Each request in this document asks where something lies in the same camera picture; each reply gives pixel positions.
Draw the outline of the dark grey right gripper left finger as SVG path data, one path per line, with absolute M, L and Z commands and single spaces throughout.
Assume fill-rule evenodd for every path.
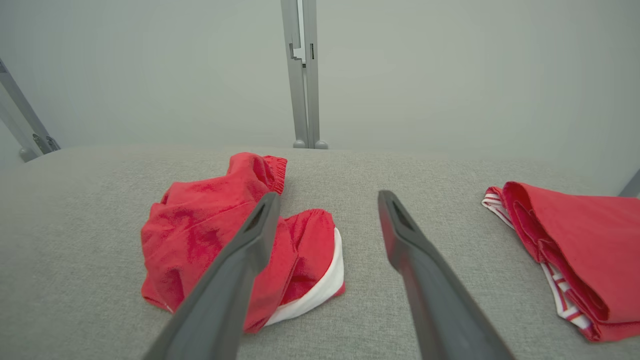
M 234 360 L 254 280 L 271 258 L 281 198 L 267 193 L 144 355 L 146 360 Z

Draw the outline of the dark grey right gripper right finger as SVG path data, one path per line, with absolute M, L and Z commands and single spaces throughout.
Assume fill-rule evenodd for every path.
M 390 190 L 378 215 L 391 266 L 402 276 L 424 360 L 512 360 L 514 355 L 450 265 Z

